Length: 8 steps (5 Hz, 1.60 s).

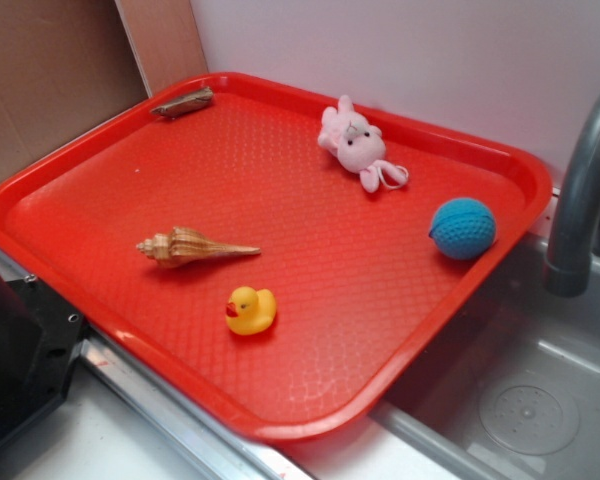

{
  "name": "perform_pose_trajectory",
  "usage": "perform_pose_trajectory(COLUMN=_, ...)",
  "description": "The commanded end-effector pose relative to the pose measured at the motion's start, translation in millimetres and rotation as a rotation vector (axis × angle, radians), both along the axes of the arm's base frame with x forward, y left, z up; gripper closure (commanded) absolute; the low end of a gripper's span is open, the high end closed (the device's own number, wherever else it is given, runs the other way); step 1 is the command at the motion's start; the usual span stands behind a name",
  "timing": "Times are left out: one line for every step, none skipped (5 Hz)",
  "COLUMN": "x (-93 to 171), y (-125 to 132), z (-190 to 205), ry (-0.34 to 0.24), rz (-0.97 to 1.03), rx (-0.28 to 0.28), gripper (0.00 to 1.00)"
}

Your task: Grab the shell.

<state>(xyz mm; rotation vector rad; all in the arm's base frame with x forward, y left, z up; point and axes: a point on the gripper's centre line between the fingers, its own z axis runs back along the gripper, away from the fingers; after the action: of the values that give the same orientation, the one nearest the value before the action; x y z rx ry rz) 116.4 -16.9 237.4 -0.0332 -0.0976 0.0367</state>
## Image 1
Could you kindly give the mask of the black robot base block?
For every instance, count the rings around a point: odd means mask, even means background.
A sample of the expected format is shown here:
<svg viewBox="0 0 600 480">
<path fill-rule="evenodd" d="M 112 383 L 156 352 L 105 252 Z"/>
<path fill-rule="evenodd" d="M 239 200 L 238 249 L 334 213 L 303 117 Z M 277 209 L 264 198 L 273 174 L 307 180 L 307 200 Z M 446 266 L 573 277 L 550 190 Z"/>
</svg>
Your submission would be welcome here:
<svg viewBox="0 0 600 480">
<path fill-rule="evenodd" d="M 86 330 L 44 281 L 0 275 L 0 449 L 66 400 Z"/>
</svg>

